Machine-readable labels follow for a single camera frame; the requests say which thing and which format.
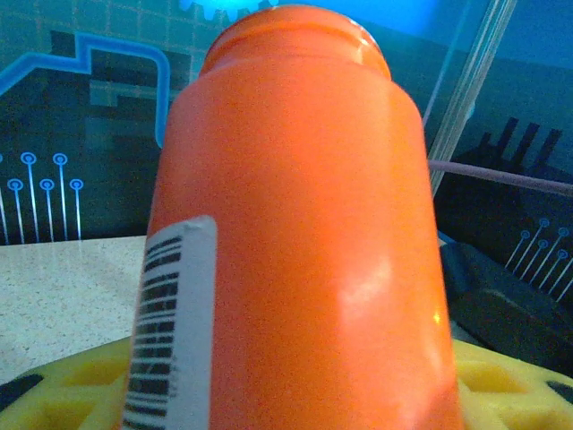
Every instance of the yellow plastic base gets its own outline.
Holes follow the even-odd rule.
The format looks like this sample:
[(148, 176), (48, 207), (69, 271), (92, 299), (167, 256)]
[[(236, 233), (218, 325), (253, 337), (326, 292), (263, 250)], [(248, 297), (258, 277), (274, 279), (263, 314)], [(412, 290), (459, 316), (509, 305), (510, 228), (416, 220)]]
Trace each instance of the yellow plastic base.
[[(454, 349), (467, 430), (573, 430), (573, 405), (547, 385), (573, 379), (458, 340)], [(113, 429), (128, 358), (124, 339), (30, 370), (44, 380), (0, 414), (0, 429)]]

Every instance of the gear graphic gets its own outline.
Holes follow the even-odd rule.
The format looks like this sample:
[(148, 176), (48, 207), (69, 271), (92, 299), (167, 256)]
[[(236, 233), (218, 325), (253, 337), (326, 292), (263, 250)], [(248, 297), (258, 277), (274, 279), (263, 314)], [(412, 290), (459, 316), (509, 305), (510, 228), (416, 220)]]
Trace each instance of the gear graphic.
[[(278, 4), (278, 0), (268, 0), (268, 2), (272, 6)], [(241, 9), (248, 9), (250, 12), (259, 10), (259, 2), (256, 0), (200, 0), (198, 2), (194, 2), (193, 0), (179, 0), (179, 9), (186, 12), (193, 3), (203, 6), (206, 20), (212, 20), (216, 10), (227, 12), (227, 16), (231, 22), (236, 21), (239, 10)]]

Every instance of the white countertop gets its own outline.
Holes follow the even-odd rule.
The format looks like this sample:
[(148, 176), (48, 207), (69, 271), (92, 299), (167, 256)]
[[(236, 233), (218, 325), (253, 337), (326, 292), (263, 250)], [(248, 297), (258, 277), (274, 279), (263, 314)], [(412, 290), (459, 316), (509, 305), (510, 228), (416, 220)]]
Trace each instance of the white countertop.
[(0, 384), (129, 336), (144, 236), (0, 246)]

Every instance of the orange bottle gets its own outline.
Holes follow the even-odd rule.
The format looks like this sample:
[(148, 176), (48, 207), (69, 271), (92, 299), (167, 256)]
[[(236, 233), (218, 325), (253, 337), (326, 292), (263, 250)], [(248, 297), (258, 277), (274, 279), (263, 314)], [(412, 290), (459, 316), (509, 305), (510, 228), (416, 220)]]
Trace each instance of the orange bottle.
[(307, 6), (239, 21), (169, 114), (124, 428), (461, 429), (437, 244), (372, 37)]

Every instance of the barcode label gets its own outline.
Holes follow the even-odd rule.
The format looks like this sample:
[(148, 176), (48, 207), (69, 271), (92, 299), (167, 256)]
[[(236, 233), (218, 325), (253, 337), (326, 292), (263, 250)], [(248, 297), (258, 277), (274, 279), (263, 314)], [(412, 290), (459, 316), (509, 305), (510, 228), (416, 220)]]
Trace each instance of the barcode label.
[(125, 430), (207, 430), (217, 226), (199, 217), (146, 244)]

